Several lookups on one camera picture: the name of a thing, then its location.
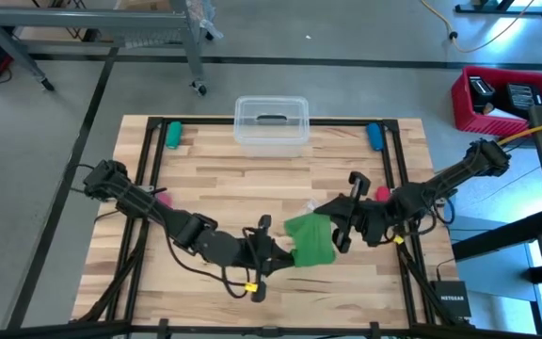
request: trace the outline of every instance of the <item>gray floor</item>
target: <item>gray floor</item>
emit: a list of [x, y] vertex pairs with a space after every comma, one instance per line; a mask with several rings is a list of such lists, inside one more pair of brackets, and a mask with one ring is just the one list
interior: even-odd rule
[[[510, 20], [455, 18], [446, 1], [431, 3], [453, 19], [466, 46], [492, 36]], [[217, 26], [226, 39], [204, 46], [203, 54], [209, 56], [542, 63], [542, 21], [537, 18], [521, 19], [503, 41], [478, 54], [460, 55], [445, 52], [443, 24], [409, 0], [353, 0], [347, 6], [328, 0], [227, 0], [217, 5]], [[57, 93], [40, 91], [16, 67], [13, 81], [0, 86], [0, 328], [8, 319], [103, 63], [47, 61], [40, 66]], [[468, 143], [479, 137], [453, 126], [450, 88], [457, 70], [205, 65], [205, 71], [210, 93], [199, 98], [187, 87], [191, 76], [185, 65], [117, 63], [83, 161], [111, 156], [124, 114], [227, 115], [237, 97], [256, 94], [304, 96], [313, 116], [422, 118], [435, 170], [458, 161]], [[457, 197], [459, 214], [500, 222], [521, 218], [511, 214], [511, 205], [486, 206], [505, 203], [505, 195], [527, 195], [521, 188], [526, 183], [538, 192], [533, 197], [541, 208], [540, 170], [508, 185], [537, 166], [535, 156], [516, 150], [513, 162], [515, 169], [502, 178], [463, 187]], [[495, 193], [502, 186], [507, 189]], [[68, 320], [96, 213], [96, 203], [70, 196], [25, 325]], [[478, 319], [493, 316], [491, 312]], [[500, 322], [492, 319], [478, 321], [494, 328]]]

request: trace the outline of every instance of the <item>wooden tabletop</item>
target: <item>wooden tabletop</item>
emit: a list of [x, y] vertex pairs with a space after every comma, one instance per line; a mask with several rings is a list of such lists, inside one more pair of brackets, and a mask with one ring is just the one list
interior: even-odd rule
[[[147, 119], [125, 116], [120, 128], [114, 158], [127, 166], [131, 178], [135, 177]], [[401, 119], [399, 123], [409, 180], [425, 181], [433, 171], [422, 121]], [[154, 134], [149, 167], [156, 138]], [[398, 183], [390, 141], [389, 148]], [[231, 125], [194, 124], [183, 127], [177, 150], [164, 150], [158, 186], [168, 187], [174, 208], [213, 218], [219, 230], [235, 236], [241, 236], [242, 227], [254, 227], [261, 215], [269, 214], [273, 218], [270, 235], [288, 250], [292, 240], [283, 230], [283, 221], [303, 213], [310, 200], [323, 203], [338, 193], [347, 194], [351, 170], [372, 180], [372, 197], [378, 186], [386, 184], [381, 154], [371, 151], [363, 127], [312, 126], [302, 157], [271, 159], [244, 157]], [[144, 183], [149, 181], [150, 169], [146, 173]], [[113, 208], [105, 203], [100, 213]], [[124, 216], [116, 214], [95, 225], [73, 318], [84, 314], [112, 280], [124, 221]], [[395, 246], [368, 248], [358, 234], [351, 236], [350, 251], [339, 254], [333, 265], [275, 272], [266, 280], [266, 300], [253, 303], [249, 298], [232, 299], [220, 282], [180, 268], [168, 252], [162, 228], [153, 225], [134, 324], [157, 325], [160, 318], [168, 318], [177, 326], [366, 328], [377, 321], [383, 329], [407, 328]], [[440, 224], [423, 236], [422, 248], [432, 279], [437, 264], [453, 258], [446, 228]], [[218, 266], [204, 263], [199, 256], [176, 252], [188, 266], [220, 275]], [[442, 265], [440, 273], [443, 279], [457, 278], [453, 262]], [[229, 269], [228, 275], [236, 282], [246, 278], [238, 268]], [[423, 321], [421, 294], [413, 279], [412, 285], [417, 317]], [[126, 286], [124, 292], [119, 315], [124, 312]]]

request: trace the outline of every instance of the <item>pink object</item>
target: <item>pink object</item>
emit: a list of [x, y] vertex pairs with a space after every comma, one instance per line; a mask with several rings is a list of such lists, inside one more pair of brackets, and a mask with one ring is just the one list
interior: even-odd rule
[[542, 100], [542, 73], [468, 66], [464, 67], [463, 73], [451, 89], [455, 127], [458, 130], [509, 137], [528, 129], [527, 121], [489, 117], [474, 112], [470, 96], [470, 76], [480, 76], [496, 91], [503, 91], [507, 83], [532, 85], [538, 89]]
[[375, 192], [375, 200], [377, 202], [387, 202], [391, 198], [391, 191], [386, 186], [380, 186]]
[[156, 199], [158, 199], [159, 202], [165, 204], [168, 207], [172, 208], [173, 206], [173, 200], [172, 198], [170, 198], [170, 194], [166, 192], [156, 193]]

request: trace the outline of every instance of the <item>metal table leg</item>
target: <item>metal table leg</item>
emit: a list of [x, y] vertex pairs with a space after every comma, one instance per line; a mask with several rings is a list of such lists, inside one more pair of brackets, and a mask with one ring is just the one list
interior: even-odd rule
[[47, 90], [55, 90], [52, 84], [47, 80], [45, 73], [39, 68], [37, 62], [30, 57], [22, 45], [16, 42], [1, 26], [0, 26], [0, 46], [22, 67], [29, 70]]

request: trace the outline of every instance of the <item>caster wheel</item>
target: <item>caster wheel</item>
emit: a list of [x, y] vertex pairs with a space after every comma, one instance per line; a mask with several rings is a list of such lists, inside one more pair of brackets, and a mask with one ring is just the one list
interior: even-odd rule
[[55, 91], [56, 90], [56, 88], [54, 88], [54, 85], [52, 85], [52, 83], [50, 83], [49, 80], [47, 80], [47, 79], [41, 81], [41, 84], [43, 85], [44, 89], [47, 89], [49, 91]]
[[195, 81], [191, 83], [190, 87], [194, 89], [199, 96], [204, 96], [206, 95], [206, 93], [208, 93], [208, 89], [206, 88], [206, 86]]

